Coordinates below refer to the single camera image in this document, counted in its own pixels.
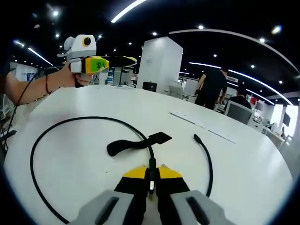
man in black shirt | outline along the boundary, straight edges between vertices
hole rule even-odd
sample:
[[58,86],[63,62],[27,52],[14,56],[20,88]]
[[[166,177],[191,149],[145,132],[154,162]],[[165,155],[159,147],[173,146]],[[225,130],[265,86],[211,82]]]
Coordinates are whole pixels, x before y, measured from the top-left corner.
[[228,102],[229,102],[229,101],[232,101],[232,102],[235,102],[235,103],[237,103],[237,104],[240,104],[240,105],[242,105],[242,106],[244,106],[244,107],[247,107],[248,109],[252,109],[250,103],[246,100],[246,95],[247,95],[246,89],[243,88],[243,87],[239,87],[239,88],[237,89],[236,96],[231,97],[231,98],[228,100]]
[[203,75],[205,76],[204,84],[201,90],[196,91],[198,97],[195,104],[213,110],[215,103],[219,98],[221,89],[223,90],[223,93],[219,102],[222,102],[227,91],[227,73],[228,69],[223,67],[220,72]]

hand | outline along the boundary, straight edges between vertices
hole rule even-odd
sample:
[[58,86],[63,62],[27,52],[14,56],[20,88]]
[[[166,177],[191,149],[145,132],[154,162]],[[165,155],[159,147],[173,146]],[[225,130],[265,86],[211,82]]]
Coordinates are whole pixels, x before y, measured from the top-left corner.
[[75,79],[77,79],[81,85],[87,86],[92,79],[92,75],[93,74],[87,74],[85,78],[82,78],[80,74],[73,74],[69,69],[69,63],[67,62],[60,71],[61,87],[75,87]]

desk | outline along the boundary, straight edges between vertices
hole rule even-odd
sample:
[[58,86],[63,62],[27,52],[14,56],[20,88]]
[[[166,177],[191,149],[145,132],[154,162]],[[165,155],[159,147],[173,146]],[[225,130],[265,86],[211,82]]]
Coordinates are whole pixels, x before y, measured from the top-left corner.
[[[237,142],[175,117],[169,113],[172,111],[198,117],[219,132],[227,132]],[[38,224],[63,223],[48,210],[35,190],[30,174],[31,148],[53,124],[82,116],[123,120],[146,136],[159,131],[170,135],[172,140],[153,146],[157,165],[166,164],[183,175],[191,190],[206,193],[209,168],[204,151],[193,139],[193,134],[198,134],[213,163],[210,197],[238,225],[267,223],[292,184],[285,161],[268,137],[217,112],[142,89],[104,85],[61,88],[30,114],[10,144],[5,161],[16,196]],[[113,190],[123,173],[148,164],[147,150],[108,156],[107,144],[118,139],[139,140],[121,124],[79,120],[55,128],[38,144],[34,158],[37,182],[50,204],[69,221],[77,217],[88,201],[104,190]],[[143,224],[159,224],[154,221],[154,209],[155,204],[149,201]]]

